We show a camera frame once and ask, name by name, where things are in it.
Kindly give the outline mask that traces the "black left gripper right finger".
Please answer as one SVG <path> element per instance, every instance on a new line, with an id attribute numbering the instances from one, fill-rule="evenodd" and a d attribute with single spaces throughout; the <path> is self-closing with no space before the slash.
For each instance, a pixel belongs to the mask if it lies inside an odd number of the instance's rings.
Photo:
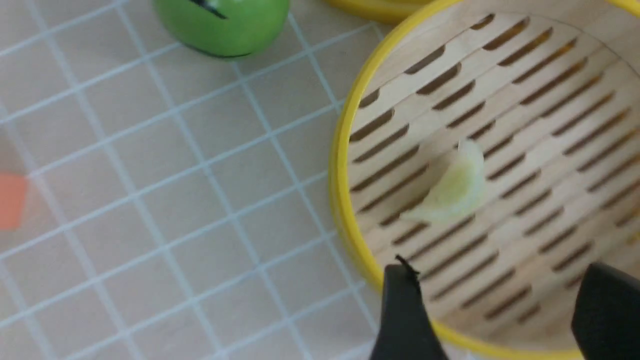
<path id="1" fill-rule="evenodd" d="M 638 360 L 638 278 L 605 263 L 590 264 L 576 297 L 571 331 L 585 360 Z"/>

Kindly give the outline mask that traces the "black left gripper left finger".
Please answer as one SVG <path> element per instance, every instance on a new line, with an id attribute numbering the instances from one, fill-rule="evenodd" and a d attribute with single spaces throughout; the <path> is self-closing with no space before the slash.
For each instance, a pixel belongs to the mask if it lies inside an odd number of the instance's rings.
<path id="1" fill-rule="evenodd" d="M 384 267 L 380 326 L 371 360 L 447 360 L 430 322 L 419 272 L 402 256 Z"/>

